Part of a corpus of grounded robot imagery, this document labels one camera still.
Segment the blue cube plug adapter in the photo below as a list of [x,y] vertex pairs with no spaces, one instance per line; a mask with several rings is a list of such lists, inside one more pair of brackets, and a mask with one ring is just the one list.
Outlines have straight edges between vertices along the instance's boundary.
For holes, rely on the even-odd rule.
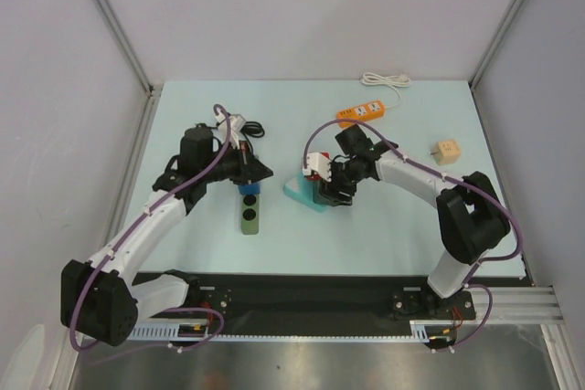
[[260,183],[239,185],[238,189],[239,189],[239,193],[243,196],[259,195],[261,193]]

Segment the dark green cube adapter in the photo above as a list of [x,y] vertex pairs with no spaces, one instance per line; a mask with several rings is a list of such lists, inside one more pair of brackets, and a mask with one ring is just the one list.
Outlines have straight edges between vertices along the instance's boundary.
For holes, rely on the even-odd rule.
[[321,206],[338,206],[340,203],[338,191],[325,180],[319,180],[315,183],[313,200]]

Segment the green power strip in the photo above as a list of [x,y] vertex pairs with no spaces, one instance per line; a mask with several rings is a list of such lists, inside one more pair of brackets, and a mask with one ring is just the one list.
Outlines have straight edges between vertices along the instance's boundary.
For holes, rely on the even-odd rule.
[[244,195],[241,200],[240,231],[245,236],[258,235],[260,231],[260,196]]

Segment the teal triangular power socket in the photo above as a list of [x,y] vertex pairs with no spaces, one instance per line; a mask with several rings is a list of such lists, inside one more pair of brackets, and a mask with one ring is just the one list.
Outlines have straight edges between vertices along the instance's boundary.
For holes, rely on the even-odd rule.
[[296,174],[283,186],[283,192],[293,201],[312,209],[315,212],[323,213],[327,206],[319,205],[313,200],[313,181],[307,180],[302,173]]

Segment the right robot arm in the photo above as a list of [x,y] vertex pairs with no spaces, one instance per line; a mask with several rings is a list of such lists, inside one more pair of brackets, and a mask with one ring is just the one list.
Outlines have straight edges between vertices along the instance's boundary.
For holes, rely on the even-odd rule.
[[303,159],[303,174],[318,177],[314,201],[351,206],[357,184],[373,179],[404,189],[435,208],[444,250],[427,278],[430,290],[421,295],[421,306],[432,318],[444,317],[454,307],[453,294],[510,233],[511,220],[491,180],[480,172],[459,178],[441,173],[409,158],[385,138],[372,142],[356,124],[343,129],[335,140],[343,160],[324,153],[308,153]]

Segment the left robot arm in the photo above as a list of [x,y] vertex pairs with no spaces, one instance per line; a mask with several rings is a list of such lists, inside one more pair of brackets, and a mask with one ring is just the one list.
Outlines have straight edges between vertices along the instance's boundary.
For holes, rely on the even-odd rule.
[[225,180],[256,184],[273,171],[241,142],[217,142],[211,128],[198,124],[185,131],[179,152],[156,179],[143,211],[86,262],[71,260],[61,272],[60,321],[69,329],[73,347],[77,333],[118,346],[136,323],[159,313],[177,311],[189,317],[201,311],[197,276],[169,269],[141,284],[139,268],[175,226],[205,196],[209,184]]

